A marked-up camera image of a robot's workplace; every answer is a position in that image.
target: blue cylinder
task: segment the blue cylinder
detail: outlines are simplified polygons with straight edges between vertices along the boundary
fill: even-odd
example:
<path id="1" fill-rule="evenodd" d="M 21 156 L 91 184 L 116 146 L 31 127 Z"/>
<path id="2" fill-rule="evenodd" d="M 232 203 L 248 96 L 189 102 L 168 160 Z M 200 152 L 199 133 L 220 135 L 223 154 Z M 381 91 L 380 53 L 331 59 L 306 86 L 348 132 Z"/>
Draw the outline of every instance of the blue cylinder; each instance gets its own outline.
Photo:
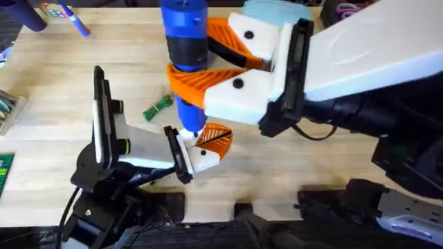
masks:
<path id="1" fill-rule="evenodd" d="M 168 52 L 179 70 L 206 69 L 208 60 L 208 5 L 204 0 L 161 0 L 161 14 Z M 208 117 L 204 110 L 188 104 L 176 95 L 179 119 L 185 129 L 198 132 Z"/>
<path id="2" fill-rule="evenodd" d="M 17 21 L 35 32 L 46 27 L 46 22 L 26 0 L 7 0 L 0 2 L 0 6 Z"/>
<path id="3" fill-rule="evenodd" d="M 185 129 L 191 132 L 198 132 L 205 126 L 208 116 L 205 115 L 202 109 L 194 105 L 188 104 L 182 100 L 177 94 L 175 95 L 177 102 L 177 111 L 181 124 Z"/>

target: blue marker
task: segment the blue marker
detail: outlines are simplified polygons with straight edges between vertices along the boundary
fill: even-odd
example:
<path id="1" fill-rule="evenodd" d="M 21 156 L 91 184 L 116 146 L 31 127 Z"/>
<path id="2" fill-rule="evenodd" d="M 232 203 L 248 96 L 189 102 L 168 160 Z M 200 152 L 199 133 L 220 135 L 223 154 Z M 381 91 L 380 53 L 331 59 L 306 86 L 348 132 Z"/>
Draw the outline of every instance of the blue marker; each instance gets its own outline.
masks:
<path id="1" fill-rule="evenodd" d="M 161 0 L 168 52 L 172 64 L 184 72 L 206 69 L 208 60 L 208 5 L 204 0 Z M 179 96 L 177 110 L 181 124 L 191 132 L 204 128 L 208 117 L 204 110 Z"/>
<path id="2" fill-rule="evenodd" d="M 64 3 L 60 3 L 60 6 L 63 8 L 64 12 L 68 15 L 69 19 L 72 21 L 74 26 L 80 31 L 80 33 L 87 37 L 91 32 L 89 32 L 89 29 L 87 29 L 82 21 L 78 19 L 78 17 L 66 6 Z"/>

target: purple object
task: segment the purple object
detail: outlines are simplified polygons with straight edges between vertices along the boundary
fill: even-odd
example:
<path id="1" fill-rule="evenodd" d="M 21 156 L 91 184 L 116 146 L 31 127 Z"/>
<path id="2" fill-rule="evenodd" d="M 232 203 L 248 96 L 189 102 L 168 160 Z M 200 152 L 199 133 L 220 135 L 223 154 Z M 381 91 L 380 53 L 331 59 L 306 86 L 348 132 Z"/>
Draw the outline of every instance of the purple object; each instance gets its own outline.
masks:
<path id="1" fill-rule="evenodd" d="M 71 10 L 69 10 L 68 6 L 66 6 L 64 3 L 60 3 L 60 6 L 68 15 L 74 26 L 78 29 L 78 31 L 80 31 L 80 34 L 82 34 L 84 37 L 87 37 L 90 34 L 89 29 L 82 23 L 82 21 L 80 21 L 80 19 L 78 19 L 78 17 Z"/>
<path id="2" fill-rule="evenodd" d="M 17 21 L 35 32 L 46 27 L 46 22 L 26 0 L 0 0 L 0 6 Z"/>
<path id="3" fill-rule="evenodd" d="M 344 12 L 358 12 L 360 8 L 353 3 L 340 3 L 336 8 L 337 14 L 343 14 Z"/>

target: wooden table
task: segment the wooden table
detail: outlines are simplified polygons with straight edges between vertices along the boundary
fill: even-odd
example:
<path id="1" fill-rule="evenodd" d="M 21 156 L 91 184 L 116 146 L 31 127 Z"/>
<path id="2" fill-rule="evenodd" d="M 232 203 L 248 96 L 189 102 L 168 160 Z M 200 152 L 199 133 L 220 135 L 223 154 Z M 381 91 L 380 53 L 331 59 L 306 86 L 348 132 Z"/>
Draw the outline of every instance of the wooden table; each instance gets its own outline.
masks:
<path id="1" fill-rule="evenodd" d="M 213 8 L 226 17 L 237 8 Z M 319 8 L 311 9 L 319 25 Z M 92 35 L 83 38 L 64 19 L 51 19 L 41 33 L 23 28 L 0 71 L 0 89 L 29 99 L 16 124 L 0 140 L 0 152 L 16 153 L 0 200 L 0 226 L 56 225 L 74 186 L 69 179 L 80 150 L 91 139 L 93 67 L 100 65 L 114 98 L 125 101 L 128 124 L 150 131 L 181 127 L 176 107 L 153 123 L 142 112 L 170 92 L 165 75 L 168 52 L 158 8 L 79 9 Z M 181 185 L 175 176 L 156 191 L 183 190 L 185 221 L 227 221 L 237 199 L 252 201 L 265 219 L 299 219 L 292 208 L 301 187 L 338 188 L 350 178 L 396 187 L 370 162 L 376 140 L 339 130 L 311 142 L 288 130 L 270 139 L 257 127 L 210 119 L 233 129 L 230 153 L 219 167 Z M 302 122 L 313 136 L 328 126 Z"/>

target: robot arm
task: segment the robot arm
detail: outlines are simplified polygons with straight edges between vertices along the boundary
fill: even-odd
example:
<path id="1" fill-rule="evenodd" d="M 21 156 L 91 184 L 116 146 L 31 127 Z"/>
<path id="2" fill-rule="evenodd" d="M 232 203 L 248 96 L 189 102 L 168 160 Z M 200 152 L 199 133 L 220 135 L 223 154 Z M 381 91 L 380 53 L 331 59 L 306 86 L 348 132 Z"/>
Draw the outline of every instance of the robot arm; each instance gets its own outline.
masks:
<path id="1" fill-rule="evenodd" d="M 185 73 L 170 64 L 168 78 L 206 115 L 258 125 L 264 136 L 308 118 L 379 138 L 372 162 L 387 177 L 442 198 L 441 8 L 383 0 L 313 36 L 303 19 L 279 28 L 236 13 L 209 18 L 209 49 L 245 69 Z"/>
<path id="2" fill-rule="evenodd" d="M 305 105 L 322 106 L 441 72 L 439 7 L 438 0 L 426 7 L 380 1 L 313 36 L 313 23 L 306 20 L 280 28 L 237 13 L 208 18 L 209 49 L 246 70 L 184 73 L 170 64 L 168 77 L 173 91 L 207 116 L 259 125 L 273 137 L 311 116 L 302 110 Z M 259 70 L 261 63 L 271 66 Z"/>
<path id="3" fill-rule="evenodd" d="M 218 165 L 229 150 L 233 134 L 219 124 L 206 124 L 199 138 L 171 127 L 161 135 L 127 125 L 123 101 L 111 98 L 99 66 L 94 75 L 92 143 L 80 153 L 71 179 L 84 191 L 94 192 L 113 178 L 129 183 L 136 174 L 150 175 L 154 169 L 175 172 L 182 183 L 189 183 L 194 173 Z"/>

